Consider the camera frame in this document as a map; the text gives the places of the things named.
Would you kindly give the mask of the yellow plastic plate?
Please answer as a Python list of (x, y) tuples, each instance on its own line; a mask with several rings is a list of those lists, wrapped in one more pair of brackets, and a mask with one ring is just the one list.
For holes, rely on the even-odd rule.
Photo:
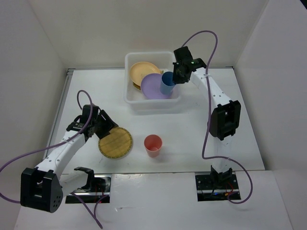
[(144, 77), (152, 73), (160, 74), (161, 71), (156, 65), (150, 62), (137, 62), (131, 66), (129, 71), (130, 79), (138, 86), (141, 85)]

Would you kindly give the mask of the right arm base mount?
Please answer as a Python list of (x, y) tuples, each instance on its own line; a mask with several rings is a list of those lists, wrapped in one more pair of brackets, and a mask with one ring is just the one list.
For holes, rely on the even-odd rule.
[(225, 184), (214, 187), (209, 172), (195, 174), (195, 183), (198, 202), (223, 201), (230, 195), (231, 200), (240, 200), (239, 186), (236, 175), (232, 174)]

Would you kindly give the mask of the blue plastic cup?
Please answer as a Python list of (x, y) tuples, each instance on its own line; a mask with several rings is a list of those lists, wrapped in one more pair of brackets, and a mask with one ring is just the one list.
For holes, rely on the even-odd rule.
[(175, 87), (173, 82), (173, 72), (165, 72), (161, 76), (160, 92), (163, 95), (170, 95)]

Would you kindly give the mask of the purple plastic plate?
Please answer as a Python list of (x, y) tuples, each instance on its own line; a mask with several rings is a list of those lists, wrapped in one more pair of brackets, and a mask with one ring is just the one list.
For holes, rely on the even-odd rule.
[(152, 73), (143, 78), (141, 82), (141, 92), (146, 99), (163, 100), (171, 98), (170, 95), (163, 95), (160, 92), (161, 74)]

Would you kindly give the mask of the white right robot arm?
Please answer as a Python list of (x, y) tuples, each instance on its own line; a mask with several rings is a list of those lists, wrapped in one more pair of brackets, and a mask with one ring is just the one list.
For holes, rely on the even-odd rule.
[(174, 51), (173, 83), (191, 81), (208, 102), (208, 122), (201, 156), (215, 159), (211, 165), (210, 183), (213, 190), (223, 189), (232, 177), (226, 161), (230, 156), (233, 135), (239, 126), (241, 104), (228, 97), (208, 73), (201, 58), (194, 59), (187, 46)]

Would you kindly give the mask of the square bamboo woven tray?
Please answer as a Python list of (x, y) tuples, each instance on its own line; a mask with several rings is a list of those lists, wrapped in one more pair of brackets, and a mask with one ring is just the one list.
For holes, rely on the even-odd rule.
[(133, 85), (133, 87), (134, 87), (135, 89), (141, 91), (141, 87), (140, 87), (139, 85), (135, 84), (134, 82), (132, 83), (132, 85)]

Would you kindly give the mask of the pink plastic cup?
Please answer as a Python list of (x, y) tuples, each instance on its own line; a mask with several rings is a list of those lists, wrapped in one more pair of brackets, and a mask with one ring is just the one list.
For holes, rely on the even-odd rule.
[(155, 158), (160, 154), (163, 142), (158, 135), (148, 135), (144, 140), (144, 147), (149, 157)]

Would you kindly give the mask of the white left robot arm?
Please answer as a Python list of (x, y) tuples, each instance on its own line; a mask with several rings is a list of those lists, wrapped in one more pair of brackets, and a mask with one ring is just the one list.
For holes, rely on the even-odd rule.
[(86, 192), (95, 187), (94, 171), (78, 166), (67, 175), (63, 171), (77, 151), (93, 135), (102, 139), (118, 125), (98, 106), (85, 105), (82, 114), (68, 125), (60, 145), (36, 167), (21, 174), (20, 204), (54, 213), (63, 198), (77, 189)]

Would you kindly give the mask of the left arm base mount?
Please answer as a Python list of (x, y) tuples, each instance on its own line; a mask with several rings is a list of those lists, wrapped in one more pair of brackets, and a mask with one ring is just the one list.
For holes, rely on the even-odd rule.
[(77, 189), (73, 191), (84, 203), (110, 203), (111, 190), (110, 174), (95, 174), (94, 185), (89, 190)]

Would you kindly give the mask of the round bamboo woven tray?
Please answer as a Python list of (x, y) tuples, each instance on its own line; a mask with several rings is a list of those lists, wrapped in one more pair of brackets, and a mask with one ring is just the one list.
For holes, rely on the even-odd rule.
[(103, 156), (109, 159), (125, 157), (131, 150), (133, 140), (130, 132), (122, 127), (115, 127), (110, 134), (98, 142), (98, 148)]

